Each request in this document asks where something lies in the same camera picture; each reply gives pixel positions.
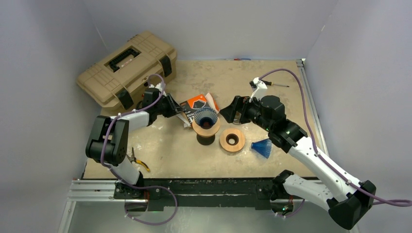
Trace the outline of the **blue ribbed dripper cone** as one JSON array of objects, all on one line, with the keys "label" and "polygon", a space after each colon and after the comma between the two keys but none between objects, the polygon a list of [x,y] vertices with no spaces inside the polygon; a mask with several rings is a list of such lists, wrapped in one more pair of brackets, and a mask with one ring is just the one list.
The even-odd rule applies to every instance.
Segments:
[{"label": "blue ribbed dripper cone", "polygon": [[203,107],[194,113],[194,121],[202,129],[210,129],[216,124],[217,120],[218,114],[210,107]]}]

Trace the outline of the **wooden dripper stand black base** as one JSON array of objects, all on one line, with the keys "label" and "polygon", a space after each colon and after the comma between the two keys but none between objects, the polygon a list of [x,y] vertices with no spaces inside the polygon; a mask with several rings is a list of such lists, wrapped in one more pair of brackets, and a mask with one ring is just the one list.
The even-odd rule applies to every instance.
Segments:
[{"label": "wooden dripper stand black base", "polygon": [[212,119],[205,117],[200,121],[200,125],[195,121],[192,123],[192,128],[196,132],[197,141],[204,146],[211,145],[215,140],[215,135],[219,131],[221,121],[219,118],[214,122]]}]

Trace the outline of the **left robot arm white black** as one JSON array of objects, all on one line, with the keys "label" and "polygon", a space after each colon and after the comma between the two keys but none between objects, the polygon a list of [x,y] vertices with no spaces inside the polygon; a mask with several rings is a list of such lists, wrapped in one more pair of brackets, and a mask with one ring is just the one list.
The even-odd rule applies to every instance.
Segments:
[{"label": "left robot arm white black", "polygon": [[117,116],[95,118],[88,142],[86,156],[101,164],[126,185],[126,193],[134,199],[143,196],[143,175],[126,157],[128,135],[131,131],[153,124],[158,116],[173,117],[183,112],[171,94],[158,88],[148,88],[137,108]]}]

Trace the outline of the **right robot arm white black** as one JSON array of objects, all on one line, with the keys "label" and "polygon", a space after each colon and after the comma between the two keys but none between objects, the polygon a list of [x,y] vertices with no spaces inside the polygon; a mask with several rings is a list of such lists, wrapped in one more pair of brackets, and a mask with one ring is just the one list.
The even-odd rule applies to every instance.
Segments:
[{"label": "right robot arm white black", "polygon": [[240,113],[241,124],[252,122],[268,133],[276,147],[304,164],[322,184],[305,181],[289,170],[273,180],[271,200],[287,195],[298,196],[325,209],[342,228],[350,230],[371,209],[376,186],[361,182],[345,171],[313,144],[313,140],[296,123],[287,119],[279,97],[269,95],[260,100],[235,96],[230,105],[220,110],[226,122],[232,123]]}]

